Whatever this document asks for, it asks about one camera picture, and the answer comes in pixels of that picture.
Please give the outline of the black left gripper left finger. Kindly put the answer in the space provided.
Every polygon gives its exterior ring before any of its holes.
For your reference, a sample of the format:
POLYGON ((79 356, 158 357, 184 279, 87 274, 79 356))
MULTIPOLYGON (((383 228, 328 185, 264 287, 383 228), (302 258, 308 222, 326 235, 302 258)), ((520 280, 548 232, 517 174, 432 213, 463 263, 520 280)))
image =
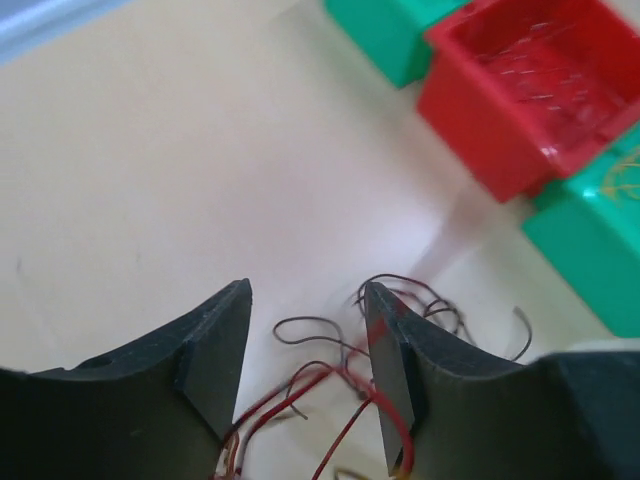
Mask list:
POLYGON ((230 430, 248 280, 75 368, 1 373, 5 479, 207 479, 230 430))

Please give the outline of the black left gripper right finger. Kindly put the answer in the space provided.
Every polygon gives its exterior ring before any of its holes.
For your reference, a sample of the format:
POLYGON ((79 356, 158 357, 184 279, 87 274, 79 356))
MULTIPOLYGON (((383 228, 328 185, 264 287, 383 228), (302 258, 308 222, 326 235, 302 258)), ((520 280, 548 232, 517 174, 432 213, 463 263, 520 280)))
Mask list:
POLYGON ((521 365, 365 293, 387 467, 416 479, 635 479, 639 355, 576 351, 521 365))

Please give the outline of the near green plastic bin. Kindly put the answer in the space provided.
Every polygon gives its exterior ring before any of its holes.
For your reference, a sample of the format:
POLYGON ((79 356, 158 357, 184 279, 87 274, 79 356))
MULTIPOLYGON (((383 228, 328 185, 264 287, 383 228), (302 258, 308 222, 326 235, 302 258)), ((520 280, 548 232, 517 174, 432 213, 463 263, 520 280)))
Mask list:
POLYGON ((639 126, 574 175, 550 183, 528 239, 616 336, 639 336, 639 126))

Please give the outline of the green plastic bin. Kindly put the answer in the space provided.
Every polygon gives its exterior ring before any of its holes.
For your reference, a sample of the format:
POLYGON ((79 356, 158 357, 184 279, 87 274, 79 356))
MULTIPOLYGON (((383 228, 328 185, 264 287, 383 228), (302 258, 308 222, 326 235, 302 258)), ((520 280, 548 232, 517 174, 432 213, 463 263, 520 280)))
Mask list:
POLYGON ((639 336, 639 126, 574 175, 550 183, 528 239, 616 336, 639 336))
POLYGON ((460 0, 327 0, 336 24, 396 88, 422 80, 432 49, 425 32, 466 6, 460 0))

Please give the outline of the red plastic bin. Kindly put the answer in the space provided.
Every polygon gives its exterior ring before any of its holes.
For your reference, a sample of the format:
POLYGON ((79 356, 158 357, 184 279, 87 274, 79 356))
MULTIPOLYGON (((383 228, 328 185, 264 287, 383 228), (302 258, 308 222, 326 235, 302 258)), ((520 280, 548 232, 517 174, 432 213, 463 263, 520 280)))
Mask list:
POLYGON ((473 1, 425 38, 418 111, 500 202, 573 175, 639 119, 639 33, 605 1, 473 1))

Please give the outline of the far green plastic bin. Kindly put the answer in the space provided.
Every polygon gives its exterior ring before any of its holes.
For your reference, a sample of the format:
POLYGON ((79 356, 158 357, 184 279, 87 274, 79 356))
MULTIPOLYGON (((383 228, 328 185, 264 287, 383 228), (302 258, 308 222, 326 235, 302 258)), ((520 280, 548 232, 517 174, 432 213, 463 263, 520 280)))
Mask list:
POLYGON ((336 24, 396 88, 422 80, 432 49, 425 32, 466 6, 460 0, 327 0, 336 24))

